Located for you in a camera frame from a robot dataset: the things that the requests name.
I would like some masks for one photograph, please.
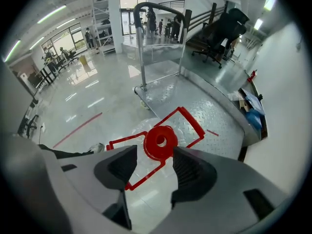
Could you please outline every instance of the cart wheel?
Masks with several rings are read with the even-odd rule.
[[[150,108],[142,100],[141,100],[141,106],[147,110],[150,110]]]

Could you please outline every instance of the white wall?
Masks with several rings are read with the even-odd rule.
[[[261,48],[261,45],[258,44],[255,47],[253,47],[251,50],[249,50],[243,62],[243,68],[245,69],[246,73],[249,76],[253,72],[254,63],[257,61],[259,57],[260,48]]]
[[[245,60],[245,58],[247,57],[248,54],[248,49],[245,47],[244,44],[242,44],[241,42],[239,42],[234,50],[234,55],[238,57],[238,61],[240,63],[243,63],[243,61]]]
[[[0,132],[16,133],[32,96],[14,74],[0,62]]]
[[[294,23],[270,36],[252,70],[263,95],[268,137],[248,147],[245,163],[288,194],[300,182],[311,156],[311,63]]]

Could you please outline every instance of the metal platform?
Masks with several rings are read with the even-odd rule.
[[[194,149],[238,158],[244,138],[242,127],[202,89],[182,75],[162,78],[147,84],[146,88],[144,91],[137,86],[135,93],[159,118],[164,118],[177,106],[183,106],[205,130],[205,138]],[[175,114],[170,121],[182,130],[186,143],[197,138],[196,132],[182,115]]]
[[[155,38],[142,39],[142,60],[144,65],[150,65],[166,60],[180,59],[183,52],[183,45],[177,44],[169,38],[155,36]],[[135,59],[139,59],[137,37],[126,37],[122,44],[123,52],[133,53]]]

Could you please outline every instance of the office chair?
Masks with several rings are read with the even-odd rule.
[[[76,51],[72,52],[72,50],[71,50],[71,51],[69,51],[69,54],[67,54],[66,52],[63,52],[63,51],[62,51],[62,53],[65,55],[66,60],[68,60],[68,63],[66,64],[67,66],[69,66],[71,63],[73,63],[74,60],[76,60],[76,59],[78,60],[78,57],[74,57]]]
[[[58,73],[60,73],[62,69],[66,69],[65,65],[63,66],[63,62],[64,62],[64,59],[60,59],[55,66],[55,68],[58,69]]]
[[[210,57],[213,61],[219,63],[219,68],[222,68],[221,62],[219,62],[215,56],[217,54],[224,54],[225,50],[230,48],[231,43],[246,32],[246,27],[238,22],[235,17],[227,13],[221,14],[220,19],[215,23],[215,28],[209,36],[202,33],[202,40],[208,45],[207,49],[203,51],[193,51],[192,56],[194,56],[195,53],[206,55],[206,59],[203,60],[203,62],[207,62],[208,57]],[[224,48],[221,44],[225,38],[227,38],[228,41]]]
[[[249,21],[248,16],[246,16],[241,10],[239,10],[237,8],[230,9],[228,11],[228,14],[233,19],[237,20],[238,22],[240,22],[243,25],[245,25],[245,23]]]

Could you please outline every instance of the metal shelf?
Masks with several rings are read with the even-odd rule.
[[[103,0],[103,1],[96,1],[92,0],[92,26],[94,30],[94,34],[98,39],[98,42],[100,44],[99,49],[101,49],[103,52],[110,51],[111,49],[115,49],[113,45],[112,47],[107,47],[109,39],[112,39],[112,35],[104,36],[104,37],[99,37],[99,34],[105,30],[108,29],[111,25],[110,24],[105,24],[102,25],[101,22],[103,20],[109,19],[109,11],[108,11],[108,0]]]
[[[100,39],[100,40],[104,40],[104,39],[108,39],[108,38],[110,38],[110,37],[113,37],[113,35],[109,35],[109,36],[105,36],[105,37],[100,37],[99,39]]]

